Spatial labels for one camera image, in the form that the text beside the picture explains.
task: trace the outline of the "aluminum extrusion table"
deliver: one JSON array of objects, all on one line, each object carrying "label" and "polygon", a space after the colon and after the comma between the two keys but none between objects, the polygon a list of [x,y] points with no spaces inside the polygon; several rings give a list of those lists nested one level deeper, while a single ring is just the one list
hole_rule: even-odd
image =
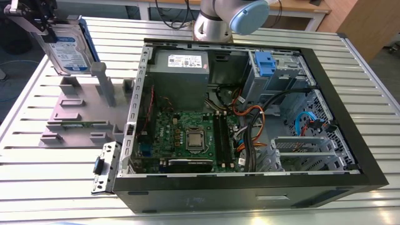
[{"label": "aluminum extrusion table", "polygon": [[[144,38],[191,40],[191,28],[176,31],[153,21],[85,19],[115,83],[136,76]],[[315,49],[389,185],[311,210],[135,215],[116,196],[91,196],[100,149],[37,147],[61,80],[44,57],[0,127],[0,222],[112,218],[140,224],[400,224],[400,107],[349,41],[332,33],[272,29],[233,38],[237,43]],[[77,77],[80,83],[96,82],[89,75]]]}]

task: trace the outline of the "ram slot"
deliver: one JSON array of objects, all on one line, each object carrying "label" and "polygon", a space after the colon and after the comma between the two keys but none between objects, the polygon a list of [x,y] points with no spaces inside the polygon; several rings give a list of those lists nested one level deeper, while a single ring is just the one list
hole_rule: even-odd
[{"label": "ram slot", "polygon": [[212,117],[213,126],[213,142],[215,142],[215,153],[217,159],[217,165],[221,166],[224,162],[223,144],[221,144],[221,132],[220,132],[220,117],[213,115]]},{"label": "ram slot", "polygon": [[225,166],[229,167],[232,161],[231,155],[231,145],[229,145],[229,128],[227,123],[227,117],[220,117],[220,136],[221,136],[221,148],[223,148],[223,155],[224,155],[224,163]]}]

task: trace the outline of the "connector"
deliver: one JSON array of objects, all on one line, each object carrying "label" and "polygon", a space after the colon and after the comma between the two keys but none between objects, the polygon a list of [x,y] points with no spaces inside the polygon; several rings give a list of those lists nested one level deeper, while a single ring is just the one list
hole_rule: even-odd
[{"label": "connector", "polygon": [[307,126],[312,129],[321,129],[324,125],[324,121],[320,119],[316,119],[315,121],[308,121]]},{"label": "connector", "polygon": [[269,77],[276,70],[276,60],[269,52],[255,52],[255,60],[260,69],[260,76]]}]

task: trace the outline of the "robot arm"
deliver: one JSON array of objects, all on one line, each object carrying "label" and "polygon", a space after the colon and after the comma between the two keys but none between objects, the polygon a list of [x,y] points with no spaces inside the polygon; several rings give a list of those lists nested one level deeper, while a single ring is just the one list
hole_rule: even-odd
[{"label": "robot arm", "polygon": [[264,24],[269,14],[265,0],[203,0],[195,23],[200,41],[229,42],[232,31],[248,35]]},{"label": "robot arm", "polygon": [[48,20],[55,18],[56,9],[56,0],[12,0],[4,14],[25,31],[41,35],[47,43],[55,43],[56,35]]}]

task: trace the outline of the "hard drive label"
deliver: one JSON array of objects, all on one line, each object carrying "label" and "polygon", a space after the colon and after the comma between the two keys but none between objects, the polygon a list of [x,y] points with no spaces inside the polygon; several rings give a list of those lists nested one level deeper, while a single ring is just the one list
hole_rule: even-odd
[{"label": "hard drive label", "polygon": [[77,51],[76,39],[72,37],[57,37],[57,42],[49,44],[53,55],[57,57],[60,65],[71,71],[84,71],[88,64]]}]

